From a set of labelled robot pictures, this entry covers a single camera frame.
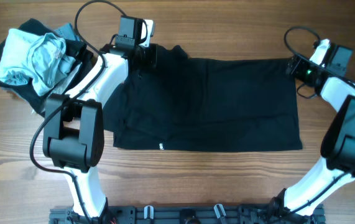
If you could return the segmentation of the dark teal t-shirt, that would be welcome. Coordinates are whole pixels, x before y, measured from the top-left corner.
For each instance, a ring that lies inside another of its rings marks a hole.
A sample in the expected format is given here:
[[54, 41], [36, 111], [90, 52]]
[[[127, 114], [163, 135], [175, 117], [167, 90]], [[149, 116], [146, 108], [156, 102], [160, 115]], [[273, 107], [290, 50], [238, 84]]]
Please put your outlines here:
[[204, 152], [300, 150], [295, 81], [286, 58], [223, 61], [157, 47], [104, 106], [122, 149]]

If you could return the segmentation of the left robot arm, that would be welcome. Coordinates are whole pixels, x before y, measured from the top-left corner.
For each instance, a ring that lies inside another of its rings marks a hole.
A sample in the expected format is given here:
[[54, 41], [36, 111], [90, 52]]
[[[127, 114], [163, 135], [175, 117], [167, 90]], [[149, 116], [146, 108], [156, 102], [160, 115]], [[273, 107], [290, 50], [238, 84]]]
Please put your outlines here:
[[113, 223], [97, 165], [104, 149], [103, 104], [133, 68], [156, 64], [156, 46], [106, 44], [90, 72], [64, 95], [45, 103], [43, 154], [63, 174], [73, 197], [65, 218], [50, 212], [50, 223]]

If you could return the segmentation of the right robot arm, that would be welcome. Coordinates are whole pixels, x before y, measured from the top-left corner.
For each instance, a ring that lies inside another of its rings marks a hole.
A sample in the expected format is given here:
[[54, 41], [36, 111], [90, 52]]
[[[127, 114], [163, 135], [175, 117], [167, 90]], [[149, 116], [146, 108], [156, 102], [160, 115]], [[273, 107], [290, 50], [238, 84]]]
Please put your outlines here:
[[337, 112], [321, 144], [321, 157], [295, 185], [273, 197], [271, 223], [305, 223], [321, 202], [355, 181], [355, 84], [302, 56], [289, 61], [287, 74], [316, 90]]

